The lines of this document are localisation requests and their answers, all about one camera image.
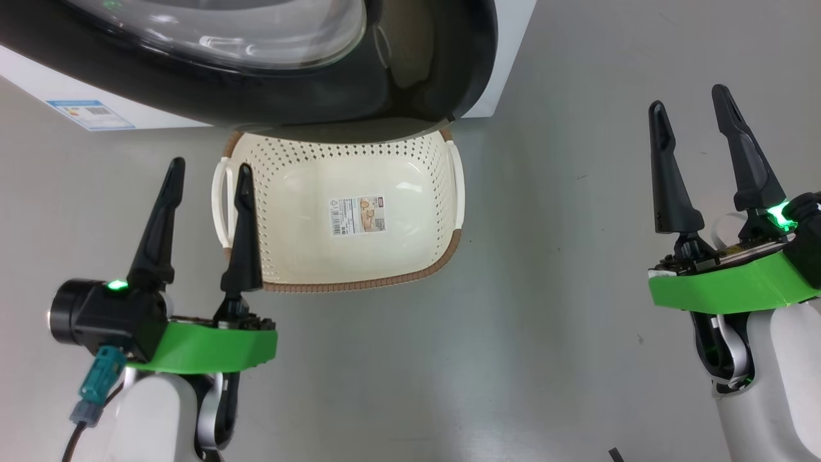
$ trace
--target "green led indicator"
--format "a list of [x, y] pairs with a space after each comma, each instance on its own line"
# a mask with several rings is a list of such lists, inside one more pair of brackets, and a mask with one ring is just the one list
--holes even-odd
[[795, 221], [787, 219], [782, 213], [784, 207], [786, 207], [789, 203], [789, 201], [784, 201], [777, 206], [767, 209], [767, 212], [770, 214], [770, 216], [772, 216], [775, 219], [775, 224], [784, 231], [789, 231], [790, 229], [793, 229], [798, 225], [798, 223], [796, 223]]
[[108, 283], [107, 287], [111, 290], [123, 290], [128, 289], [128, 283], [124, 280], [113, 280]]

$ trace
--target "basket handle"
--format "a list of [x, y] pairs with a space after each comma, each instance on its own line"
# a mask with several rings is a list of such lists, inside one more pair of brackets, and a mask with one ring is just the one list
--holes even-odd
[[453, 177], [456, 179], [456, 225], [454, 229], [461, 229], [465, 221], [465, 171], [461, 167], [459, 148], [453, 140], [447, 141], [447, 148], [451, 151], [453, 160]]
[[[227, 195], [227, 224], [222, 213], [222, 186], [228, 178]], [[211, 215], [213, 228], [217, 231], [217, 238], [222, 248], [230, 248], [234, 243], [234, 228], [236, 227], [236, 208], [234, 207], [234, 190], [236, 189], [236, 166], [231, 158], [223, 157], [213, 172], [211, 182]]]

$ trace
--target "floor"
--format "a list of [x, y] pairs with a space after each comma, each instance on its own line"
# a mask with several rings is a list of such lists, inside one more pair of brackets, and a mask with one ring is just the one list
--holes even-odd
[[[654, 307], [646, 110], [662, 99], [708, 223], [735, 185], [709, 92], [730, 86], [788, 196], [819, 189], [821, 3], [539, 0], [491, 119], [453, 132], [464, 234], [435, 276], [329, 295], [253, 293], [279, 354], [244, 375], [229, 461], [729, 460], [688, 316]], [[0, 443], [56, 460], [90, 356], [46, 328], [70, 277], [123, 275], [173, 156], [188, 160], [172, 286], [208, 315], [225, 261], [209, 211], [220, 129], [87, 133], [0, 81], [6, 297]], [[77, 461], [100, 460], [113, 414]]]

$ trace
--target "camera lens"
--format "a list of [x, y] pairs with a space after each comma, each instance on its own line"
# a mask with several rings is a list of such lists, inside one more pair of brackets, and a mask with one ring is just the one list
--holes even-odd
[[68, 280], [60, 286], [48, 312], [48, 328], [52, 337], [61, 344], [77, 344], [74, 321], [91, 290], [101, 284], [98, 280]]

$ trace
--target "cream plastic basket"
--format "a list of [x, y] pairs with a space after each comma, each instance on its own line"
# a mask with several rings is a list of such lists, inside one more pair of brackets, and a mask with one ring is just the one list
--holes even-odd
[[446, 132], [375, 145], [235, 133], [214, 172], [211, 196], [214, 227], [227, 252], [242, 163], [254, 171], [267, 290], [332, 292], [410, 282], [440, 270], [456, 251], [465, 181]]

